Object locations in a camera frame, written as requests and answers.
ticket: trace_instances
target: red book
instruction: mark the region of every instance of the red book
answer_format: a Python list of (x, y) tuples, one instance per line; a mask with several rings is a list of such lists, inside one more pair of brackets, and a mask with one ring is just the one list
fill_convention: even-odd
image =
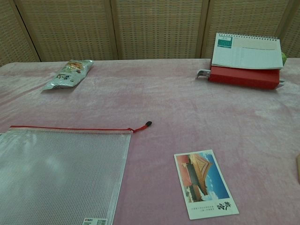
[(240, 69), (211, 66), (209, 81), (274, 89), (279, 84), (279, 69)]

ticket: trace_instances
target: pink tablecloth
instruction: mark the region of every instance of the pink tablecloth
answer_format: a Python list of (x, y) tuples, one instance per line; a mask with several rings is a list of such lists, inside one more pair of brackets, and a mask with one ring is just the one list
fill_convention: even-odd
[[(150, 128), (131, 139), (115, 225), (297, 225), (300, 59), (285, 86), (195, 80), (209, 60), (96, 61), (76, 88), (41, 89), (64, 62), (0, 68), (0, 132), (10, 125)], [(190, 221), (173, 154), (213, 149), (239, 215)]]

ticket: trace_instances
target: blue sky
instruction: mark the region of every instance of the blue sky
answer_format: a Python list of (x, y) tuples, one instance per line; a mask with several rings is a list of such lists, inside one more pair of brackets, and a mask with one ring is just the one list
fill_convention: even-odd
[(209, 201), (209, 200), (216, 200), (216, 199), (222, 199), (222, 198), (229, 198), (229, 195), (226, 191), (226, 188), (222, 182), (221, 176), (218, 172), (218, 168), (216, 166), (216, 163), (209, 153), (199, 153), (199, 155), (206, 160), (213, 163), (211, 167), (209, 168), (209, 171), (207, 173), (205, 184), (207, 186), (207, 192), (208, 195), (201, 194), (203, 196), (203, 200)]

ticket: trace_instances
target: woven panel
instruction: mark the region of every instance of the woven panel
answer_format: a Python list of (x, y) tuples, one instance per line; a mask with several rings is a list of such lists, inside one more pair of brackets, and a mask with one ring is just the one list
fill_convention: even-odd
[(286, 30), (281, 42), (281, 48), (289, 58), (300, 57), (300, 8), (298, 8), (291, 25)]
[(119, 57), (194, 58), (202, 0), (115, 0)]
[(114, 59), (105, 0), (18, 0), (17, 5), (42, 61)]
[(0, 1), (0, 21), (0, 66), (37, 61), (8, 0)]
[(205, 47), (211, 58), (217, 32), (274, 36), (289, 0), (214, 0), (208, 11)]

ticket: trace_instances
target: mesh zipper bag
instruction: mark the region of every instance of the mesh zipper bag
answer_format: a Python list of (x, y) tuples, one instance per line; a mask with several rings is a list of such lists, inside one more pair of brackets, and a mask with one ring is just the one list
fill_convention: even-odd
[(0, 225), (111, 225), (131, 134), (11, 128), (0, 135)]

